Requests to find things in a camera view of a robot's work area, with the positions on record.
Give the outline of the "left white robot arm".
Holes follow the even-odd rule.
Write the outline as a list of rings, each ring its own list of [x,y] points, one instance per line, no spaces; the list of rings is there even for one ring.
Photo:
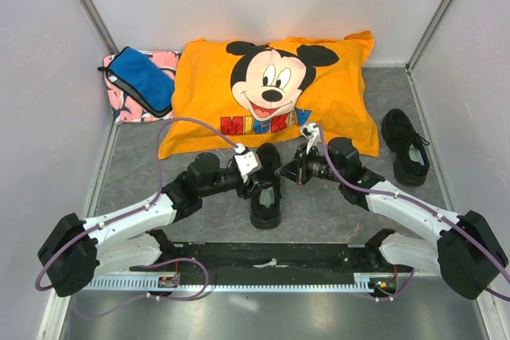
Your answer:
[[[201,153],[174,181],[140,202],[85,220],[75,213],[63,216],[37,253],[41,273],[48,276],[50,289],[67,297],[110,272],[130,267],[166,271],[175,252],[158,241],[159,228],[198,212],[204,197],[233,190],[249,199],[270,186],[250,150],[234,155],[225,168],[215,154]]]

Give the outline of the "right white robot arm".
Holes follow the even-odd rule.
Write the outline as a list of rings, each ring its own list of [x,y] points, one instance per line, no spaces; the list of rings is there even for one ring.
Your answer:
[[[509,261],[483,216],[445,210],[400,190],[363,166],[350,139],[334,138],[323,150],[310,141],[276,174],[299,186],[313,178],[338,182],[353,205],[398,222],[414,237],[386,231],[365,251],[367,266],[377,272],[391,264],[440,276],[460,296],[474,300],[497,276],[508,278]]]

